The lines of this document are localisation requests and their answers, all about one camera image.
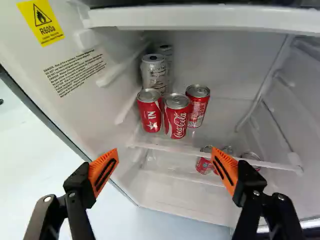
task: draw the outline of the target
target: floor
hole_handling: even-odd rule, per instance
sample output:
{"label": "floor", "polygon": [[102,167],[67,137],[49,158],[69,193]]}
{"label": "floor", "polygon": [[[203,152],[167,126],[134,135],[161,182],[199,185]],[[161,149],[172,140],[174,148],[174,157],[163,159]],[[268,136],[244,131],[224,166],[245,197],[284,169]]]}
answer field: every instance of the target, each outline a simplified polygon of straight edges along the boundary
{"label": "floor", "polygon": [[[64,194],[64,180],[83,162],[0,80],[0,235],[21,240],[36,201]],[[137,207],[107,184],[87,211],[97,240],[228,240],[227,227]],[[68,221],[59,239],[69,240]]]}

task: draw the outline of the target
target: refrigerator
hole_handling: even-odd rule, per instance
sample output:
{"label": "refrigerator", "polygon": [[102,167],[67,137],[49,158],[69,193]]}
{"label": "refrigerator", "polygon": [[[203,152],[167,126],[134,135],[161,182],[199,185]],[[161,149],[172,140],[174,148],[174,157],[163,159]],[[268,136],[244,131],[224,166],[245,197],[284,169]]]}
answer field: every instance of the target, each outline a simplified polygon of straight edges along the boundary
{"label": "refrigerator", "polygon": [[[0,9],[1,78],[84,161],[117,148],[110,181],[128,201],[234,228],[241,209],[217,175],[195,169],[209,156],[202,147],[231,145],[238,157],[260,156],[248,162],[267,194],[289,196],[301,222],[318,219],[317,8],[86,3],[4,0]],[[202,125],[181,139],[141,126],[141,58],[157,44],[172,45],[173,92],[210,89]]]}

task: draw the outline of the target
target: orange gripper pad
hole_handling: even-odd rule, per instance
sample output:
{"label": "orange gripper pad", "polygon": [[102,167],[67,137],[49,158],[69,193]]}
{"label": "orange gripper pad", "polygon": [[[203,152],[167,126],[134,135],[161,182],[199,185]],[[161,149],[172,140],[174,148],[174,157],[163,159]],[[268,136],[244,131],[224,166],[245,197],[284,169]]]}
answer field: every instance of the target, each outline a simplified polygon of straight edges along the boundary
{"label": "orange gripper pad", "polygon": [[211,161],[233,197],[238,182],[238,161],[216,147],[212,147]]}
{"label": "orange gripper pad", "polygon": [[99,193],[104,188],[118,163],[119,159],[116,148],[90,162],[88,179],[91,182],[95,198],[98,197]]}

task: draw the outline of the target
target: warning label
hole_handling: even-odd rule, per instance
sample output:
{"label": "warning label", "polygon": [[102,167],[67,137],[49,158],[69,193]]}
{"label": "warning label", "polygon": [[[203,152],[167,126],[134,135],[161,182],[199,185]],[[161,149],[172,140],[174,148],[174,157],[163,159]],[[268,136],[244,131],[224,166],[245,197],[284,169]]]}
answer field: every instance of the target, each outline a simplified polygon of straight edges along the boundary
{"label": "warning label", "polygon": [[90,50],[46,68],[44,73],[62,98],[106,67],[102,54]]}
{"label": "warning label", "polygon": [[33,4],[33,13],[34,13],[34,25],[36,27],[52,22],[52,20],[43,11],[41,11],[40,8],[38,8],[35,4]]}
{"label": "warning label", "polygon": [[43,47],[65,38],[48,0],[23,1],[16,5]]}

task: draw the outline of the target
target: aluminum can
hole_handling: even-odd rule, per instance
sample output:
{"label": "aluminum can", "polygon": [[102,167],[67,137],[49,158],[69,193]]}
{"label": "aluminum can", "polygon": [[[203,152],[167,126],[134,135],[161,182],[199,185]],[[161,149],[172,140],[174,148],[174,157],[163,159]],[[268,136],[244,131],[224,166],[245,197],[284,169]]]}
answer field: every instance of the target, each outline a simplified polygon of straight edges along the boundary
{"label": "aluminum can", "polygon": [[233,149],[233,147],[231,145],[228,145],[228,146],[224,146],[222,149],[221,149],[222,152],[228,154],[229,156],[231,157],[236,157],[236,154],[235,154],[235,151]]}
{"label": "aluminum can", "polygon": [[163,96],[168,88],[168,67],[165,57],[158,53],[144,55],[140,69],[143,88],[157,89]]}
{"label": "aluminum can", "polygon": [[190,99],[180,93],[171,93],[163,97],[164,132],[172,139],[181,139],[187,133],[190,115]]}
{"label": "aluminum can", "polygon": [[190,85],[186,88],[185,95],[191,100],[189,128],[201,126],[206,113],[210,98],[210,89],[199,84]]}
{"label": "aluminum can", "polygon": [[154,88],[142,89],[136,96],[141,123],[148,133],[157,133],[161,128],[161,93]]}
{"label": "aluminum can", "polygon": [[[240,158],[261,161],[261,158],[253,151],[246,151],[241,154]],[[257,172],[261,170],[260,166],[252,166]]]}
{"label": "aluminum can", "polygon": [[[211,153],[212,146],[206,145],[205,147],[201,148],[200,152]],[[196,161],[195,169],[201,174],[208,174],[212,169],[214,169],[214,167],[213,167],[213,164],[211,163],[210,158],[199,157]]]}
{"label": "aluminum can", "polygon": [[155,52],[157,54],[161,54],[164,56],[167,64],[167,79],[168,79],[168,86],[167,92],[170,92],[173,86],[173,48],[172,45],[169,44],[159,44],[155,47]]}

